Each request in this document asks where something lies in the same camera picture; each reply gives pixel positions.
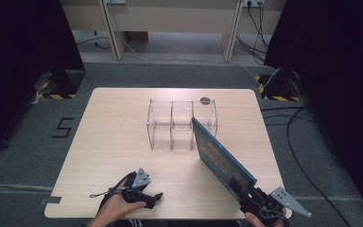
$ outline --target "floor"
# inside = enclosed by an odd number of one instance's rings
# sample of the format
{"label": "floor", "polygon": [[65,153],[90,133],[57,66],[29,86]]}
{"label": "floor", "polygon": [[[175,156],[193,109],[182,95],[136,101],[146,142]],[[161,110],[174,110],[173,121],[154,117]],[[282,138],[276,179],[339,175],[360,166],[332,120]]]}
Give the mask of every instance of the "floor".
{"label": "floor", "polygon": [[[121,61],[115,61],[106,31],[73,31],[84,62],[107,63],[172,63],[205,65],[261,66],[259,60],[235,41],[230,63],[223,60],[218,34],[149,32],[148,42],[128,42]],[[255,43],[256,35],[241,35],[243,42],[257,50],[265,51],[263,44]],[[264,36],[269,42],[271,36]],[[258,52],[262,58],[265,54]]]}

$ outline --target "clear plastic compartment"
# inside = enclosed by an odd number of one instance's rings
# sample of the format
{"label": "clear plastic compartment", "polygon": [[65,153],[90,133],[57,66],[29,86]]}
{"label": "clear plastic compartment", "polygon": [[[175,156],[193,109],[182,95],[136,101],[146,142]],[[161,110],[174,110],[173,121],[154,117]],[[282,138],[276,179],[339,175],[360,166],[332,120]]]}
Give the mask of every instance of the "clear plastic compartment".
{"label": "clear plastic compartment", "polygon": [[195,139],[191,118],[195,117],[213,136],[217,131],[214,100],[150,100],[147,132],[151,149],[191,150]]}

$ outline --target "wooden table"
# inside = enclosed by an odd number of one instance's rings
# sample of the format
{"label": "wooden table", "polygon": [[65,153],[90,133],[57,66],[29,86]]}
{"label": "wooden table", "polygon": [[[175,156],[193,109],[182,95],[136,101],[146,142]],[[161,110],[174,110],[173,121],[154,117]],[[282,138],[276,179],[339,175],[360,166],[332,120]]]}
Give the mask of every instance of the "wooden table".
{"label": "wooden table", "polygon": [[199,159],[196,150],[151,150],[147,136],[149,101],[216,102],[216,138],[270,193],[283,186],[256,96],[240,89],[97,88],[78,126],[48,203],[49,218],[93,218],[105,192],[142,167],[152,183],[148,195],[164,192],[154,209],[126,218],[241,219],[238,202]]}

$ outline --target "metal bracket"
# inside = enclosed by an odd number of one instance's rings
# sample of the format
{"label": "metal bracket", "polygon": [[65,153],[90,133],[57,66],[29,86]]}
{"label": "metal bracket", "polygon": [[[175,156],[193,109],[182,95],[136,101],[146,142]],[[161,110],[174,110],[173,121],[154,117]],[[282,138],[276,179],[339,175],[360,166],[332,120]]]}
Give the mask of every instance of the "metal bracket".
{"label": "metal bracket", "polygon": [[126,0],[106,0],[106,4],[109,5],[126,5]]}
{"label": "metal bracket", "polygon": [[311,218],[311,213],[305,210],[288,192],[286,192],[282,187],[276,188],[270,193],[270,196],[278,201],[282,206],[291,209],[305,217]]}
{"label": "metal bracket", "polygon": [[137,176],[135,176],[134,182],[132,183],[132,187],[140,187],[144,185],[148,185],[151,183],[151,179],[149,176],[145,173],[145,171],[140,168],[138,169]]}

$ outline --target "person's arm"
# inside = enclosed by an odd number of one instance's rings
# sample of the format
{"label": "person's arm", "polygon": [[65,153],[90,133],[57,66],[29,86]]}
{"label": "person's arm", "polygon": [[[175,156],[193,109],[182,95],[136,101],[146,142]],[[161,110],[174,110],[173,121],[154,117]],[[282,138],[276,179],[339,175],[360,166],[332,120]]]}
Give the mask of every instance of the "person's arm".
{"label": "person's arm", "polygon": [[94,219],[90,221],[88,227],[104,227],[118,219],[124,217],[127,213],[145,207],[144,201],[127,203],[123,200],[122,194],[114,194],[111,196]]}

